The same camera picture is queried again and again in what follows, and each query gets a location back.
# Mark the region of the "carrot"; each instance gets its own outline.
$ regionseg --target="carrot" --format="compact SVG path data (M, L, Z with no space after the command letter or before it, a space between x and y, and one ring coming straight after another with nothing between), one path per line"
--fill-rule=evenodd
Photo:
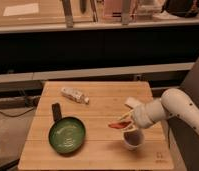
M118 123L111 123L111 124L108 124L108 126L110 128L123 129L127 127L130 123L131 121L127 121L127 122L124 121L124 122L118 122Z

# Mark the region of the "gray floor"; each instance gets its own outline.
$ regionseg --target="gray floor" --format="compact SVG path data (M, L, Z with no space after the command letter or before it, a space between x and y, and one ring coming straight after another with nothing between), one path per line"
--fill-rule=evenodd
M16 115L28 109L29 108L18 108L2 111ZM0 166L20 157L34 113L35 111L32 111L18 118L8 118L0 115ZM167 123L162 122L162 125L167 135ZM175 165L173 171L186 171L184 162L171 132L170 144L170 151Z

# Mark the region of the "white cup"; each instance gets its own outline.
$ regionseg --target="white cup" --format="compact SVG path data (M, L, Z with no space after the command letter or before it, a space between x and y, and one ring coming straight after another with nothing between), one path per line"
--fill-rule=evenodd
M124 144L128 150L134 150L144 143L144 134L141 129L123 133Z

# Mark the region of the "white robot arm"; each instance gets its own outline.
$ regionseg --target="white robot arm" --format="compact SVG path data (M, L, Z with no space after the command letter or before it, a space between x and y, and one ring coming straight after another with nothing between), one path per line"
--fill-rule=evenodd
M156 122L178 117L199 135L199 109L190 97L179 89L166 90L161 99L134 108L132 119L139 128L149 128Z

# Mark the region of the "wooden table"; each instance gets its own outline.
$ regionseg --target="wooden table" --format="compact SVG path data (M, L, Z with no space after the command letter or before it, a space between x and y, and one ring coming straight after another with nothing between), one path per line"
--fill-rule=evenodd
M74 87L90 98L78 104L61 95L63 86ZM47 82L19 163L20 170L166 170L173 163L160 123L144 130L145 144L135 151L124 147L122 133L108 123L130 109L127 97L152 100L147 82ZM59 102L63 116L76 116L86 126L86 141L70 157L58 155L49 145L53 124L51 105Z

